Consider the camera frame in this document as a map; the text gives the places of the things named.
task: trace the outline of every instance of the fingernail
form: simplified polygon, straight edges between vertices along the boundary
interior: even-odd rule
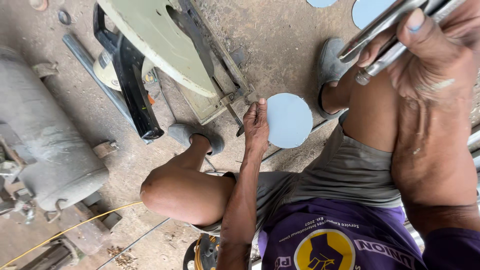
[[[366,63],[365,63],[365,62],[366,62],[369,58],[370,58],[370,53],[369,53],[368,51],[364,52],[364,53],[361,55],[360,59],[358,60],[357,66],[359,66],[359,67],[364,67],[364,66],[366,66]]]
[[[410,32],[416,33],[420,30],[421,26],[425,22],[425,14],[423,10],[416,9],[408,19],[405,26],[410,30]]]

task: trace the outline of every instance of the chop saw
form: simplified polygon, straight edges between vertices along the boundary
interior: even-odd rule
[[[105,17],[115,24],[108,30]],[[106,86],[121,91],[143,140],[154,140],[160,128],[142,78],[158,67],[204,125],[228,110],[243,133],[231,105],[254,91],[227,49],[213,33],[194,0],[98,0],[94,34],[104,50],[93,70]]]

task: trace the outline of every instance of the gray tank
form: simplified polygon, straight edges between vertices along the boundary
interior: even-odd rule
[[[0,123],[9,126],[20,138],[22,150],[27,150],[26,156],[31,155],[18,178],[42,209],[55,210],[59,199],[67,200],[60,203],[62,209],[73,205],[108,179],[108,169],[47,88],[8,48],[0,48]]]

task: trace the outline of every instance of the person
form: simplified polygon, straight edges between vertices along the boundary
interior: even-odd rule
[[[221,139],[172,125],[170,136],[189,148],[150,173],[144,204],[219,235],[218,270],[247,269],[255,239],[266,270],[478,268],[478,180],[466,144],[480,1],[467,0],[442,27],[416,9],[396,34],[409,51],[366,86],[354,75],[374,61],[387,35],[352,67],[336,58],[341,39],[327,40],[318,105],[339,124],[302,172],[259,173],[269,134],[261,98],[243,117],[240,173],[199,172],[206,153],[221,151]],[[423,254],[403,225],[402,203]]]

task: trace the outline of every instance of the left hand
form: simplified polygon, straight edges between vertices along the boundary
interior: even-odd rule
[[[254,102],[243,116],[245,126],[245,152],[263,154],[268,149],[269,128],[267,123],[267,101],[261,98]]]

